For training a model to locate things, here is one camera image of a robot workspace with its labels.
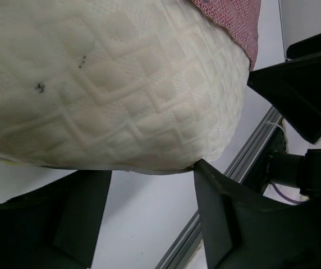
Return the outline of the red printed pillowcase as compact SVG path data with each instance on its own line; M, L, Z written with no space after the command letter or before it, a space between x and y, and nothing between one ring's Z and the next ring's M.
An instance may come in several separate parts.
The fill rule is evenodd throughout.
M260 0L193 0L192 3L211 21L226 29L244 50L253 70L258 56Z

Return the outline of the cream memory foam pillow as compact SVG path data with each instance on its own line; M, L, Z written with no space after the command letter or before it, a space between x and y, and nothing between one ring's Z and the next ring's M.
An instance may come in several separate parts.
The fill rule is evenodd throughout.
M192 1L0 1L0 160L167 172L215 160L249 67Z

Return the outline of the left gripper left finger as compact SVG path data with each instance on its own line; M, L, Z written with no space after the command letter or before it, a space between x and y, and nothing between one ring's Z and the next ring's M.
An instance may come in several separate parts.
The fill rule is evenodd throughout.
M90 268L110 171L79 170L0 204L0 268Z

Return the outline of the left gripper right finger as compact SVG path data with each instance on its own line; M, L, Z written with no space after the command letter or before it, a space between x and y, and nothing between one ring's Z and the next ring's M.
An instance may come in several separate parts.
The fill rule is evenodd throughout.
M220 268L321 268L321 196L291 206L260 195L236 213L241 246Z

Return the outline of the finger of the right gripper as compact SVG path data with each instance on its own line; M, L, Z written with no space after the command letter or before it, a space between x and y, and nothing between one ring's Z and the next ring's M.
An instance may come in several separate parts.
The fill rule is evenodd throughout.
M321 52L321 33L290 45L286 57L296 59L319 52Z
M287 57L284 63L250 72L247 84L315 144L321 138L321 49L292 45Z

